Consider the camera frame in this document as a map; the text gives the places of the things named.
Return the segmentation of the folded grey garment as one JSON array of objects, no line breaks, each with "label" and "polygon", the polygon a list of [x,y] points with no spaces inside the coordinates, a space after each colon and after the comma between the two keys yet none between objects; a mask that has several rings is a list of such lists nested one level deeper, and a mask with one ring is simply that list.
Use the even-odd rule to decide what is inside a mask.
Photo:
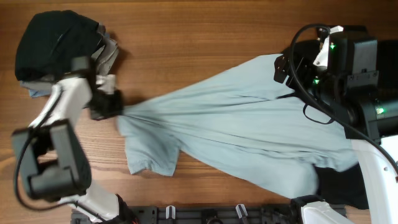
[{"label": "folded grey garment", "polygon": [[[91,55],[91,58],[95,63],[96,84],[101,86],[106,83],[106,77],[119,54],[119,47],[118,43],[106,32],[106,28],[102,23],[99,23],[97,32],[102,35],[102,39],[99,49]],[[29,91],[50,91],[54,83],[55,78],[53,75],[46,75],[37,81],[19,82],[21,87]]]}]

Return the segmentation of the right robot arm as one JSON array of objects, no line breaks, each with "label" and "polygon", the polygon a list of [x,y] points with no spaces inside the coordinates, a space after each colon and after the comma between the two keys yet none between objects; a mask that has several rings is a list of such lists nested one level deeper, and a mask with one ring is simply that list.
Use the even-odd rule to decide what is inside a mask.
[{"label": "right robot arm", "polygon": [[379,86],[377,39],[365,31],[326,32],[276,58],[274,80],[288,80],[306,104],[340,123],[357,153],[373,223],[397,223],[397,91]]}]

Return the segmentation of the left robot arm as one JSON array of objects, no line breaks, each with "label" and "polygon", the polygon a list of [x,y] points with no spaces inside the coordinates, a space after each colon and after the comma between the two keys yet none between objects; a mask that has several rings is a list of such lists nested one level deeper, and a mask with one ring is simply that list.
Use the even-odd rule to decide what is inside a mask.
[{"label": "left robot arm", "polygon": [[69,206],[92,223],[139,223],[121,196],[92,179],[90,163],[75,134],[84,108],[96,121],[120,115],[122,94],[116,88],[110,93],[98,88],[91,57],[75,57],[71,64],[70,74],[52,85],[38,117],[12,133],[16,199],[35,212]]}]

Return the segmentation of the light blue t-shirt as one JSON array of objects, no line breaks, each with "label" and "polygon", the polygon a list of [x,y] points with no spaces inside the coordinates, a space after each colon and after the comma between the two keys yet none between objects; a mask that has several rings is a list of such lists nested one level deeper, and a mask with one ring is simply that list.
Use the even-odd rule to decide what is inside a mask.
[{"label": "light blue t-shirt", "polygon": [[358,159],[343,127],[274,81],[261,55],[118,117],[132,174],[171,176],[185,152],[287,198],[315,193],[316,167],[343,172]]}]

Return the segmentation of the folded blue garment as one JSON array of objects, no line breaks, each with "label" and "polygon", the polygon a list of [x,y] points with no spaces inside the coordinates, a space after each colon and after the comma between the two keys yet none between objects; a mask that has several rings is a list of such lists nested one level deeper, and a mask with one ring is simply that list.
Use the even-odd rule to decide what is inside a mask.
[{"label": "folded blue garment", "polygon": [[50,92],[49,91],[45,91],[45,90],[29,90],[29,96],[31,98],[37,98],[37,97],[41,97],[41,96],[47,96],[49,95]]}]

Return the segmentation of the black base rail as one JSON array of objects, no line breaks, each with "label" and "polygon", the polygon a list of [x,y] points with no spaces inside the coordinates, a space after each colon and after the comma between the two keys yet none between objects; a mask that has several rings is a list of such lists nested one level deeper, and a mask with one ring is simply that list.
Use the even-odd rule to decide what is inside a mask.
[{"label": "black base rail", "polygon": [[[239,224],[243,221],[238,217],[235,207],[193,207],[177,208],[175,219],[166,218],[166,208],[155,206],[131,207],[140,223],[143,224],[206,224],[224,223]],[[266,223],[301,223],[298,212],[287,204],[270,204],[261,207],[247,207],[247,222],[253,224]]]}]

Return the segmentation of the folded black garment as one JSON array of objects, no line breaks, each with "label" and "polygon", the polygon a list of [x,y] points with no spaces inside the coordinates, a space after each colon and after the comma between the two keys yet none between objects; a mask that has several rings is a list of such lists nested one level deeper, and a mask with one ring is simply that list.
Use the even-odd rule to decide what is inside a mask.
[{"label": "folded black garment", "polygon": [[72,59],[96,52],[99,23],[74,11],[47,11],[29,22],[16,52],[15,76],[30,82],[46,75],[59,80]]}]

